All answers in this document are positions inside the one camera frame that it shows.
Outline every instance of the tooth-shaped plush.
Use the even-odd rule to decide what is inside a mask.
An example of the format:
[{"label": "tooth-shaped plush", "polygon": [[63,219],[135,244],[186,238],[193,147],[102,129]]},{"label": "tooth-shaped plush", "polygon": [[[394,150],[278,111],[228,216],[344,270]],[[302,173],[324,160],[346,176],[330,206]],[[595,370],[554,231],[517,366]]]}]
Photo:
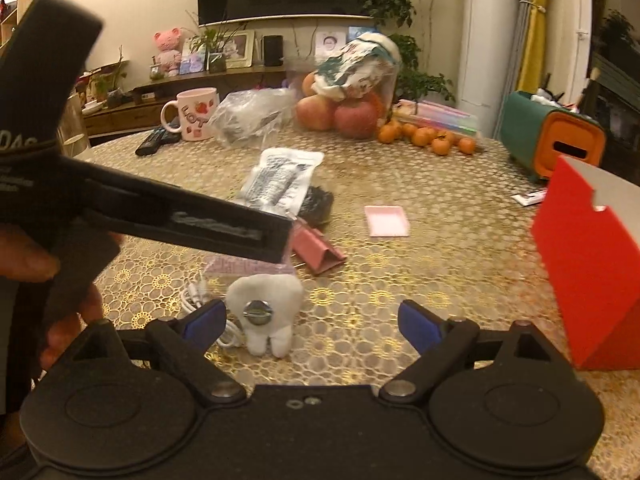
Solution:
[{"label": "tooth-shaped plush", "polygon": [[255,274],[233,282],[225,303],[240,320],[252,355],[264,355],[270,339],[273,355],[283,358],[291,350],[293,321],[304,295],[302,283],[295,276]]}]

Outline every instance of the red cardboard box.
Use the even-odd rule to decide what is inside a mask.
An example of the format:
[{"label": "red cardboard box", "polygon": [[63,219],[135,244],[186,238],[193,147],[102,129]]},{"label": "red cardboard box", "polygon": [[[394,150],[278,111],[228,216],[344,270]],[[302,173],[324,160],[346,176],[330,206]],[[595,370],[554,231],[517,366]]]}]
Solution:
[{"label": "red cardboard box", "polygon": [[563,156],[532,232],[575,367],[640,368],[640,187]]}]

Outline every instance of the pink mug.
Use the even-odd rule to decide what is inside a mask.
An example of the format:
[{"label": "pink mug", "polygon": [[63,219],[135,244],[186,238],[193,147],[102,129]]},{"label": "pink mug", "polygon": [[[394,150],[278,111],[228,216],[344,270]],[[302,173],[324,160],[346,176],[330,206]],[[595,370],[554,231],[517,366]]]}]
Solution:
[{"label": "pink mug", "polygon": [[[215,88],[196,88],[180,92],[175,101],[169,101],[162,107],[160,122],[172,134],[182,134],[183,140],[205,140],[214,136],[214,129],[207,123],[220,104],[218,90]],[[164,118],[169,106],[178,108],[180,128],[172,128]]]}]

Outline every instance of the black speaker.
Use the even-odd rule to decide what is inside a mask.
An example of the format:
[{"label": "black speaker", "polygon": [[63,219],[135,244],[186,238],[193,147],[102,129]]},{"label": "black speaker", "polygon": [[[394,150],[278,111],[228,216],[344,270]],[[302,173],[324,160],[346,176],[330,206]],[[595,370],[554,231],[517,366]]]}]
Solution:
[{"label": "black speaker", "polygon": [[264,65],[282,66],[282,57],[284,56],[282,36],[265,36],[263,41]]}]

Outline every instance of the yellow curtain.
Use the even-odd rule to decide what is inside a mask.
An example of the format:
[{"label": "yellow curtain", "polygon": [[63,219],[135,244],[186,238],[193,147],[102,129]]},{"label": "yellow curtain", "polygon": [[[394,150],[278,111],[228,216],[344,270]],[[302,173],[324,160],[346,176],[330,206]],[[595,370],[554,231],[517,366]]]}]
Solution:
[{"label": "yellow curtain", "polygon": [[527,31],[527,42],[525,44],[522,66],[520,67],[520,77],[518,78],[518,90],[536,93],[542,70],[545,63],[545,43],[546,43],[546,1],[532,0],[529,30]]}]

